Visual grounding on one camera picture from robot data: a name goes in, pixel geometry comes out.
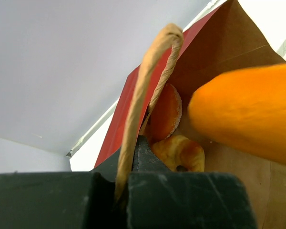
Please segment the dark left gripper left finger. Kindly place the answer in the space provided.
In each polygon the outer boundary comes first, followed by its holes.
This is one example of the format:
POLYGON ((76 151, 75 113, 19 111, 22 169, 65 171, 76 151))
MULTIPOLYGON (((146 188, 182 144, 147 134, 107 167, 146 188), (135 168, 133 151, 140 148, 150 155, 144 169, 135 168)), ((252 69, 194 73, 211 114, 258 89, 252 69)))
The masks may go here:
POLYGON ((0 174, 0 229, 108 229, 112 193, 99 173, 0 174))

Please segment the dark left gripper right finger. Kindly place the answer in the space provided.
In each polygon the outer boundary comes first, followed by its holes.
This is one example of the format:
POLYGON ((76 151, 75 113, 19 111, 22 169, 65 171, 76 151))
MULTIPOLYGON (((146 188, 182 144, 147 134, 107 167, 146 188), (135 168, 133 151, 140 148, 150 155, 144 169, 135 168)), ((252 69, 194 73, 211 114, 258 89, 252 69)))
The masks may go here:
POLYGON ((243 183, 221 172, 172 172, 138 137, 128 180, 130 229, 255 229, 243 183))

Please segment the long orange fake bread loaf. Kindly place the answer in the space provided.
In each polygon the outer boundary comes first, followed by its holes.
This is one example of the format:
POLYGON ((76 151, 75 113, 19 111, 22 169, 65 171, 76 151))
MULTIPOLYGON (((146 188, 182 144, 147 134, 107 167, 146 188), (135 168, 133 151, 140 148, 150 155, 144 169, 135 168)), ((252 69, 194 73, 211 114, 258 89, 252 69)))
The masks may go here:
POLYGON ((193 93, 188 115, 204 136, 286 165, 286 63, 215 77, 193 93))

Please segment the red brown paper bag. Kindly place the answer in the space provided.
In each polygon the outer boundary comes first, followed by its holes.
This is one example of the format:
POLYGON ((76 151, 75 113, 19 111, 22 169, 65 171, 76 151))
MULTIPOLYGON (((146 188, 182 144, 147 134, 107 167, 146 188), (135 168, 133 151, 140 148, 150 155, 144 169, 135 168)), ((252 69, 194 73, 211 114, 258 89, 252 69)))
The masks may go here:
MULTIPOLYGON (((169 79, 183 105, 199 86, 220 73, 281 63, 264 35, 236 0, 229 0, 184 32, 184 44, 169 79)), ((205 171, 236 176, 245 186, 256 229, 286 229, 286 166, 211 142, 189 126, 183 114, 176 130, 204 150, 205 171)), ((116 225, 128 229, 127 212, 111 210, 116 225)))

